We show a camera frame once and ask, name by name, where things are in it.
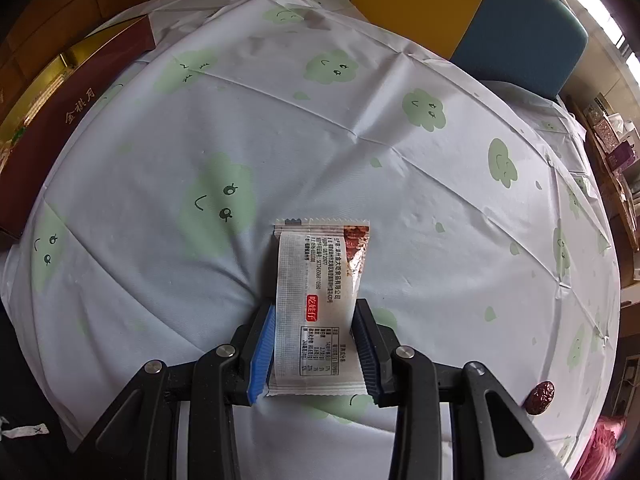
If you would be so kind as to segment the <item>white green-cloud tablecloth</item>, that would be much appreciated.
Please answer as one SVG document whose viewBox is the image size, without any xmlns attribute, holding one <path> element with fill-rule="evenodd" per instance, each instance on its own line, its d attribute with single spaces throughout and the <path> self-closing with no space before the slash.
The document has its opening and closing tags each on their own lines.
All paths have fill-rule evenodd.
<svg viewBox="0 0 640 480">
<path fill-rule="evenodd" d="M 78 445 L 152 359 L 192 361 L 270 294 L 285 218 L 366 220 L 360 286 L 401 341 L 485 363 L 573 470 L 620 326 L 611 230 L 555 102 L 481 84 L 345 0 L 156 0 L 156 49 L 50 169 L 1 298 Z"/>
</svg>

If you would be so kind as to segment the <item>red jujube date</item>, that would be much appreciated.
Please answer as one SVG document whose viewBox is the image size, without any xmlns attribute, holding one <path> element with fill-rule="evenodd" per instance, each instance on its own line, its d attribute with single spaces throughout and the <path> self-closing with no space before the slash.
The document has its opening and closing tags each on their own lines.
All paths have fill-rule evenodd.
<svg viewBox="0 0 640 480">
<path fill-rule="evenodd" d="M 545 380 L 536 385 L 523 403 L 523 408 L 527 414 L 538 416 L 548 410 L 555 396 L 555 386 L 550 380 Z"/>
</svg>

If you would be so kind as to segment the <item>pink fuzzy cloth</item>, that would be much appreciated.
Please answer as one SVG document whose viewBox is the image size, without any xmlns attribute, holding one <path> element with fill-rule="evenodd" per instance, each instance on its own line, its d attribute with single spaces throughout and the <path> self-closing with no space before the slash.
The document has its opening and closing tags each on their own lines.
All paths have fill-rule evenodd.
<svg viewBox="0 0 640 480">
<path fill-rule="evenodd" d="M 624 433 L 626 425 L 627 419 L 624 416 L 601 415 L 570 478 L 576 480 L 605 479 L 615 465 L 616 444 Z"/>
</svg>

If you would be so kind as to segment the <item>purple small box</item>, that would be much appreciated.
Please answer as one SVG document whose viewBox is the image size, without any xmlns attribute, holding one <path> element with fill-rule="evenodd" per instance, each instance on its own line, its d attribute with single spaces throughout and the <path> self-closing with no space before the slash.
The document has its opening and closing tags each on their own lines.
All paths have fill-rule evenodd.
<svg viewBox="0 0 640 480">
<path fill-rule="evenodd" d="M 612 172 L 624 172 L 638 160 L 634 147 L 627 140 L 620 142 L 611 153 L 606 155 L 608 168 Z"/>
</svg>

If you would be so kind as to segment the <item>tissue box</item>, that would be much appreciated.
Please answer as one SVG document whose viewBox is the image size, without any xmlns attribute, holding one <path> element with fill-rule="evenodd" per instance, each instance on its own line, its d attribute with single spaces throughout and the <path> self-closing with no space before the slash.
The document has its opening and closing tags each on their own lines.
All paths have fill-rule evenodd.
<svg viewBox="0 0 640 480">
<path fill-rule="evenodd" d="M 611 153 L 624 140 L 624 120 L 618 113 L 606 114 L 600 107 L 587 107 L 585 110 L 590 127 L 596 134 L 602 148 Z"/>
</svg>

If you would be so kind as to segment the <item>wooden side desk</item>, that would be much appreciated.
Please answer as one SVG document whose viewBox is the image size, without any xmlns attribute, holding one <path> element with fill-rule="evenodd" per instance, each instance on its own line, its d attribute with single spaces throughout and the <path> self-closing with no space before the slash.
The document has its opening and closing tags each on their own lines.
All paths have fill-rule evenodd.
<svg viewBox="0 0 640 480">
<path fill-rule="evenodd" d="M 623 182 L 622 176 L 611 170 L 597 133 L 590 126 L 585 114 L 579 109 L 575 100 L 569 94 L 566 94 L 563 96 L 563 101 L 567 109 L 586 129 L 585 150 L 591 162 L 594 177 L 605 204 L 605 210 L 611 220 L 615 218 L 620 220 L 620 224 L 624 228 L 627 245 L 633 252 L 638 252 L 638 224 L 634 215 L 634 207 L 626 193 L 628 185 Z"/>
</svg>

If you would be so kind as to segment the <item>red gold gift box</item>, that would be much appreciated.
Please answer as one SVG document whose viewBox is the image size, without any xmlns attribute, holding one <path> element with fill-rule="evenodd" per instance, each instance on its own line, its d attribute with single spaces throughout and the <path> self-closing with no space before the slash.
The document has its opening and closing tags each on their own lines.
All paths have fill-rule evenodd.
<svg viewBox="0 0 640 480">
<path fill-rule="evenodd" d="M 1 248 L 20 240 L 62 148 L 117 76 L 155 48 L 145 15 L 116 23 L 60 53 L 1 124 Z"/>
</svg>

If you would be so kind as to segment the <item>grey yellow blue headboard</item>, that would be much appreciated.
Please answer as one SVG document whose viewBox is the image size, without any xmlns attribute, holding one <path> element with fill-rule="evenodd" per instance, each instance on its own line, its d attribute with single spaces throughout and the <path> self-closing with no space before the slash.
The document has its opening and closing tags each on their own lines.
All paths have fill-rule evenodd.
<svg viewBox="0 0 640 480">
<path fill-rule="evenodd" d="M 588 44 L 563 0 L 350 0 L 371 23 L 411 39 L 479 80 L 553 98 Z"/>
</svg>

